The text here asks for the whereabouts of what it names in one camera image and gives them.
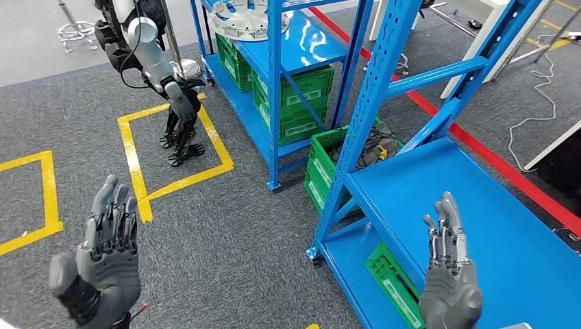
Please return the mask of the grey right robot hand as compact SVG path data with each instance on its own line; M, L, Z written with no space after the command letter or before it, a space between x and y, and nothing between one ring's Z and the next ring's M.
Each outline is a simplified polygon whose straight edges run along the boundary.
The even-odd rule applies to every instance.
M428 267L419 298L427 328L475 328L482 314L482 291L475 263L468 257L465 234L454 196L445 191L434 202L438 223L426 214Z

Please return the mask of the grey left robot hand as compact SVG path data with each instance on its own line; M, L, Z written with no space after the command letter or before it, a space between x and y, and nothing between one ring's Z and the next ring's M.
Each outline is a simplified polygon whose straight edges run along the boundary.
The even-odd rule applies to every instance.
M137 200L110 174L92 202L84 240L52 257L51 294L78 328L128 328L141 283Z

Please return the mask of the grey bystander robot hand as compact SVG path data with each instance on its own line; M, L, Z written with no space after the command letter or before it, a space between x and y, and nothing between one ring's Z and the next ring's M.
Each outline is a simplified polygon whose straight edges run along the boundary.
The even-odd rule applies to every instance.
M169 98L172 111L182 123L194 121L197 118L194 107L194 102L198 100L196 90L181 87L177 82L168 82L164 91Z

